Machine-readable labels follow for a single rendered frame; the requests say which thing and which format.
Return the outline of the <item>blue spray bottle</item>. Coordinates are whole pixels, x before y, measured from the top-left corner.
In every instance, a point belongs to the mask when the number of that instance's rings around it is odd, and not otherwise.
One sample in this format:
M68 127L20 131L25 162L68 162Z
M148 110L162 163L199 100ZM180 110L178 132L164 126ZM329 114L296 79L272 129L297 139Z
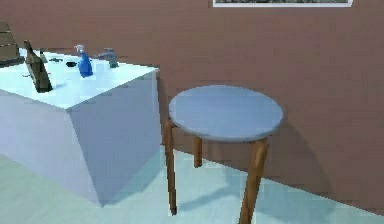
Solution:
M92 65L88 54L84 50L84 46L79 44L75 45L74 48L80 54L81 60L78 63L78 69L82 77L89 77L93 75Z

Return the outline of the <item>dark brown bottle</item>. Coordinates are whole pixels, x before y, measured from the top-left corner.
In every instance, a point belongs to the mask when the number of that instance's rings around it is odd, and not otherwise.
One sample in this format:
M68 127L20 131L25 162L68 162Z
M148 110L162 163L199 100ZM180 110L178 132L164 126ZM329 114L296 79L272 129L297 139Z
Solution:
M29 40L24 41L24 47L27 51L25 63L36 91L38 93L50 92L53 87L42 59L35 54Z

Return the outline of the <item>round grey wooden-legged stool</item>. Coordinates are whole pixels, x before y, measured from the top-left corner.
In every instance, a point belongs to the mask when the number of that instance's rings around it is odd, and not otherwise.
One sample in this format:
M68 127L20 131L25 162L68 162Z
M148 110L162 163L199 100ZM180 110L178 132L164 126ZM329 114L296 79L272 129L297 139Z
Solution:
M193 136L196 168L202 165L204 140L252 145L239 217L239 224L251 224L269 149L267 138L279 129L283 119L283 109L275 100L243 87L206 85L182 91L172 98L164 125L170 212L177 213L173 154L175 127Z

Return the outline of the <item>white counter block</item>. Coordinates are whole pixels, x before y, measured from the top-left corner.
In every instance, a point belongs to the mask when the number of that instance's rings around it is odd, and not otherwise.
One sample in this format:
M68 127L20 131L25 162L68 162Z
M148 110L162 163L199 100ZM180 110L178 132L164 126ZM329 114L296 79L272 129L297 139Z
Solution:
M101 206L158 152L155 67L46 55L53 89L38 93L26 65L0 68L0 154Z

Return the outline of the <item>grey sink faucet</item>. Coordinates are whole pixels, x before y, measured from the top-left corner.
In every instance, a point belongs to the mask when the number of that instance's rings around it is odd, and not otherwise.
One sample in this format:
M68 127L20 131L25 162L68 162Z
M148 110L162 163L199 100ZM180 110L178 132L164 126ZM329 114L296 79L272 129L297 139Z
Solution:
M113 48L105 48L103 53L97 55L98 59L105 59L108 61L111 68L117 68L117 57Z

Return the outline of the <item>brown slatted wooden object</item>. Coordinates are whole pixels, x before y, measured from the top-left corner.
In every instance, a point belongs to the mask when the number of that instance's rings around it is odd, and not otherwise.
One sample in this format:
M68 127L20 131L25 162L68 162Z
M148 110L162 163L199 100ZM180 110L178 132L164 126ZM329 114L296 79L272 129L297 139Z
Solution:
M23 64L24 61L8 23L0 20L0 68Z

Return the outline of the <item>white framed wall picture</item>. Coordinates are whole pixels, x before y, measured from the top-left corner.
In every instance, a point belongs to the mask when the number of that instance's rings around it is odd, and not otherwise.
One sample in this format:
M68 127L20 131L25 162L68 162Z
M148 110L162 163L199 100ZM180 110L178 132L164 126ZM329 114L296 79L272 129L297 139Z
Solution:
M350 8L354 0L208 0L215 8Z

